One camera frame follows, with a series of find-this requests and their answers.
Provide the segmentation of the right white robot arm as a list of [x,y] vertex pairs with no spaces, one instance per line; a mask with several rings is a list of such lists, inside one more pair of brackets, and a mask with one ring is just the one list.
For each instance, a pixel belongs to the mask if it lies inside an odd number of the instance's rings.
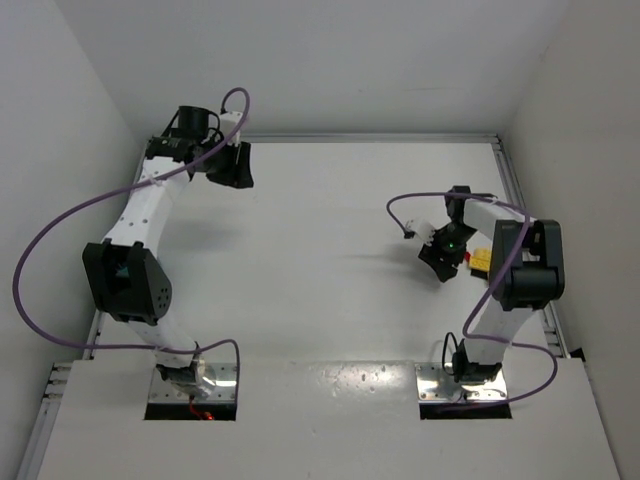
[[502,369],[507,346],[533,313],[559,299],[565,289],[561,225],[534,219],[524,211],[454,186],[445,195],[449,222],[424,238],[418,258],[441,282],[453,279],[476,233],[491,240],[488,290],[484,310],[476,307],[476,325],[463,327],[464,339],[452,355],[457,383],[482,384]]

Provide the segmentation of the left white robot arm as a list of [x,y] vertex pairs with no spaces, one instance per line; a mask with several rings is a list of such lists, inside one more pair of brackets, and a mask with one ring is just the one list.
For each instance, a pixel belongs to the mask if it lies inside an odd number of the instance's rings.
[[127,325],[151,347],[161,379],[191,398],[212,393],[213,378],[199,345],[173,317],[173,287],[157,258],[162,232],[193,177],[250,188],[251,146],[240,139],[242,118],[192,106],[178,108],[164,132],[145,148],[139,181],[120,219],[82,260],[96,308]]

